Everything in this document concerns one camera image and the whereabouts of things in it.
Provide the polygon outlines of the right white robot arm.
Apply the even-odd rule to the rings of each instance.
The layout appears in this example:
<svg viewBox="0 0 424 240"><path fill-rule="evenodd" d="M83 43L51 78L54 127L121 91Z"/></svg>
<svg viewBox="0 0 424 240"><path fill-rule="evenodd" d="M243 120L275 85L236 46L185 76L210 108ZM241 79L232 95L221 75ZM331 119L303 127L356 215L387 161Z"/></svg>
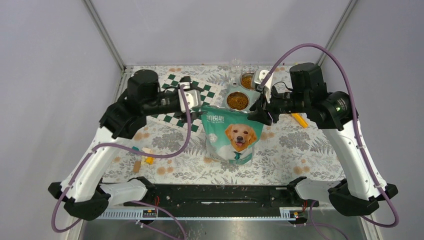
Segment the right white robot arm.
<svg viewBox="0 0 424 240"><path fill-rule="evenodd" d="M292 86L281 93L270 71L257 70L253 74L251 86L259 97L250 107L248 119L270 126L282 114L306 114L330 142L345 178L322 181L299 177L287 185L287 201L293 206L305 200L329 203L347 217L372 214L380 201L393 198L399 191L381 177L369 156L349 95L329 92L321 68L314 63L295 65L289 74Z"/></svg>

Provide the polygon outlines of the brown pet food kibble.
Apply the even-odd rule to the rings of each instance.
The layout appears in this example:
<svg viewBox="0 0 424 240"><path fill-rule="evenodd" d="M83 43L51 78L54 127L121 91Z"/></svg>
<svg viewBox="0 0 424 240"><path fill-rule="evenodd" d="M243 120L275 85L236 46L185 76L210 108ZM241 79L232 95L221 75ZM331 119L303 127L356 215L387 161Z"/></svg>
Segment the brown pet food kibble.
<svg viewBox="0 0 424 240"><path fill-rule="evenodd" d="M249 90L249 91L254 90L251 84L252 84L252 75L242 76L239 81L239 85L241 86L243 90ZM226 99L226 103L228 104L228 107L230 109L242 111L248 108L250 100L246 93L242 91L234 90L228 95Z"/></svg>

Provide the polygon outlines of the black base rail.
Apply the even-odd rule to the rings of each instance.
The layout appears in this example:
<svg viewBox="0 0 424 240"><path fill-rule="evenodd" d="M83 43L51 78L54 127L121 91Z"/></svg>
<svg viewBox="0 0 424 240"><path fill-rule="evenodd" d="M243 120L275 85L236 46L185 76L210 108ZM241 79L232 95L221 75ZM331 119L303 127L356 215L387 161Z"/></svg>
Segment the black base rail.
<svg viewBox="0 0 424 240"><path fill-rule="evenodd" d="M280 209L320 205L300 199L285 185L159 184L143 176L138 180L147 187L142 202L179 218L271 218L281 217Z"/></svg>

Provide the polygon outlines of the green pet food bag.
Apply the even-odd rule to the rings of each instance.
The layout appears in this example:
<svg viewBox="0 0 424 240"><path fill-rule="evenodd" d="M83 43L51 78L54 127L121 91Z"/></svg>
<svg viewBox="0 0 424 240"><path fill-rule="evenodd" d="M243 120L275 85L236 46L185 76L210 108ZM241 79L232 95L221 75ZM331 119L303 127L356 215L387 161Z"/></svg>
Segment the green pet food bag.
<svg viewBox="0 0 424 240"><path fill-rule="evenodd" d="M207 105L200 109L206 156L231 165L250 165L264 125L248 113Z"/></svg>

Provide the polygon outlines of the steel bowl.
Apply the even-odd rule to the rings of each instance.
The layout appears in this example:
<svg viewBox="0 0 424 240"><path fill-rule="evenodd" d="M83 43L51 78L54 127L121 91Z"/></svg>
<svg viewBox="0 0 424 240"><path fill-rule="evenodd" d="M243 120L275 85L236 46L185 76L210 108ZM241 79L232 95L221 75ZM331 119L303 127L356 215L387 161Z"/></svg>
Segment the steel bowl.
<svg viewBox="0 0 424 240"><path fill-rule="evenodd" d="M230 109L242 111L249 106L249 98L242 92L232 92L226 98L226 103Z"/></svg>
<svg viewBox="0 0 424 240"><path fill-rule="evenodd" d="M255 89L254 87L252 87L254 74L255 74L254 72L245 72L241 75L240 84L243 88L245 88L247 90L254 90Z"/></svg>

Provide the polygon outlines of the floral tablecloth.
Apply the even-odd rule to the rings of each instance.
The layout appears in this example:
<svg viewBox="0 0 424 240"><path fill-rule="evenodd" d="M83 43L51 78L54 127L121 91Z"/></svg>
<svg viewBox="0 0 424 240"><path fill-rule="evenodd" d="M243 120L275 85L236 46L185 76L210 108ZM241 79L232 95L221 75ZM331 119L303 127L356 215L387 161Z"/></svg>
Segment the floral tablecloth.
<svg viewBox="0 0 424 240"><path fill-rule="evenodd" d="M220 106L228 85L227 65L153 65L134 66L131 75L141 69L151 69L159 75L161 84L170 72L191 76L201 82L219 86L214 104ZM205 132L191 135L188 147L173 158L155 159L149 165L141 162L138 173L133 172L142 156L121 150L103 175L106 183L121 183L135 177L145 177L156 184L214 184L214 185L285 185L297 177L335 181L345 178L330 142L313 122L301 127L295 119L283 114L277 124L264 126L255 146L250 165L227 164L206 154ZM129 147L150 148L154 154L167 155L179 150L186 139L186 129L175 129L162 121L147 118L147 125L130 141Z"/></svg>

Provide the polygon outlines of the far steel bowl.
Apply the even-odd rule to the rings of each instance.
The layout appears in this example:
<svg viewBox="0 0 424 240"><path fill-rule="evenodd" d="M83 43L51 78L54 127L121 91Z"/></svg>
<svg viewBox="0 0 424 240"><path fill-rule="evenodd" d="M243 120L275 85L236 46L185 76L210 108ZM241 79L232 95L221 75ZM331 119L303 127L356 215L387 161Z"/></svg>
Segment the far steel bowl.
<svg viewBox="0 0 424 240"><path fill-rule="evenodd" d="M243 88L245 88L247 90L254 90L255 89L254 87L252 87L254 74L255 74L254 72L245 72L241 75L240 84Z"/></svg>

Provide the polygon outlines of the brown wooden block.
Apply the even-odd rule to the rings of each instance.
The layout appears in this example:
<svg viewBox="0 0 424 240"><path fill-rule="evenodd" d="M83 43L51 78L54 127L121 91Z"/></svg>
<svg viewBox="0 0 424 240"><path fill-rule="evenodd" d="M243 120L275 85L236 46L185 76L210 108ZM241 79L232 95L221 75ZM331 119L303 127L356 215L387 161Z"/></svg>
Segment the brown wooden block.
<svg viewBox="0 0 424 240"><path fill-rule="evenodd" d="M135 161L134 165L133 165L133 169L132 172L133 173L138 173L140 171L141 168L141 162L140 161Z"/></svg>

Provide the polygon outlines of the teal double pet feeder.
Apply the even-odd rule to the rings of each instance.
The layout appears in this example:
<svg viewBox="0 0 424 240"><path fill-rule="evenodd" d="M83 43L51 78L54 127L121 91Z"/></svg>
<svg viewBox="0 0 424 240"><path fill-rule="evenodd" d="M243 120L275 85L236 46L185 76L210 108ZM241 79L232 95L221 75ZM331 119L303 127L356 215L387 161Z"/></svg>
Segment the teal double pet feeder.
<svg viewBox="0 0 424 240"><path fill-rule="evenodd" d="M223 106L235 111L249 112L251 106L260 96L260 93L252 86L259 73L260 70L244 72L238 78L232 80L227 88Z"/></svg>

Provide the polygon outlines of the yellow toy block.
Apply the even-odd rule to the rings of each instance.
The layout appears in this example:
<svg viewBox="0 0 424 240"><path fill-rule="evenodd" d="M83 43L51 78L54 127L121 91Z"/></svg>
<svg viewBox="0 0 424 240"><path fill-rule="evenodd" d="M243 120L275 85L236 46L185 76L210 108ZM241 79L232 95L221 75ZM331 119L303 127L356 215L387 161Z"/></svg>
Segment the yellow toy block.
<svg viewBox="0 0 424 240"><path fill-rule="evenodd" d="M147 157L145 159L145 163L146 164L149 164L149 165L152 165L154 163L154 161L155 161L155 158L154 157Z"/></svg>

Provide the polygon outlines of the white toy piece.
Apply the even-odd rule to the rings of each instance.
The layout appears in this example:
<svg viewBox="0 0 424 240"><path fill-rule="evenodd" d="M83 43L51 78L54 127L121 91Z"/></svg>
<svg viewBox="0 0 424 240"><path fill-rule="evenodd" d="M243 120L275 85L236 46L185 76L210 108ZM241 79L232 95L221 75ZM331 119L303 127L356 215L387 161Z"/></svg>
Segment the white toy piece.
<svg viewBox="0 0 424 240"><path fill-rule="evenodd" d="M143 153L145 153L145 154L149 154L149 155L153 154L153 150L152 150L152 149L150 149L150 148L147 148L147 147L143 147L143 148L142 148L142 152L143 152ZM141 162L142 162L143 164L147 164L147 163L145 163L145 159L146 159L147 157L151 157L151 156L142 155L142 157L141 157Z"/></svg>

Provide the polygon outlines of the orange plastic scoop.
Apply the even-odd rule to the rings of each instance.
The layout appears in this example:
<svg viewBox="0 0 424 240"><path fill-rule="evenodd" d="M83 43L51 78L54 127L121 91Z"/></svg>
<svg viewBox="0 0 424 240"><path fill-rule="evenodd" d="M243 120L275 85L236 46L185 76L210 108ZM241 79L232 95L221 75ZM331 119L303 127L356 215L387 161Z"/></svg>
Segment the orange plastic scoop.
<svg viewBox="0 0 424 240"><path fill-rule="evenodd" d="M304 118L299 113L292 113L291 116L296 120L296 122L302 127L307 128L309 124L304 120Z"/></svg>

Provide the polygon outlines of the near steel bowl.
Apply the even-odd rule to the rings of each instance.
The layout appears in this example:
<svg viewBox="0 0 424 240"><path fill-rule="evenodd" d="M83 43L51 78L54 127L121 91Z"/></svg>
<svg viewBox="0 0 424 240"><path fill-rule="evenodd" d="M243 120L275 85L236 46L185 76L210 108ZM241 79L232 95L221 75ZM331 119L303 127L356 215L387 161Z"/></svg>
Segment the near steel bowl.
<svg viewBox="0 0 424 240"><path fill-rule="evenodd" d="M226 103L230 109L242 111L249 106L249 98L242 92L232 92L226 98Z"/></svg>

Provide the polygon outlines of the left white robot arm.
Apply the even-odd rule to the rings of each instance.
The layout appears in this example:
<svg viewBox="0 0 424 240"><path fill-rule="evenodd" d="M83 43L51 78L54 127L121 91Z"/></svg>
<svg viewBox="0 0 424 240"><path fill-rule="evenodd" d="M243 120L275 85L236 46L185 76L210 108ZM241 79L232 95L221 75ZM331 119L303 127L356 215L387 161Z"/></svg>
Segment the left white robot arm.
<svg viewBox="0 0 424 240"><path fill-rule="evenodd" d="M78 166L61 182L53 182L49 193L66 212L78 219L92 221L108 207L131 201L148 206L155 200L154 185L144 177L127 182L102 183L102 176L120 150L142 129L149 116L175 114L190 126L201 115L202 89L189 76L176 79L175 85L162 88L158 74L138 70L127 87L101 117L94 139Z"/></svg>

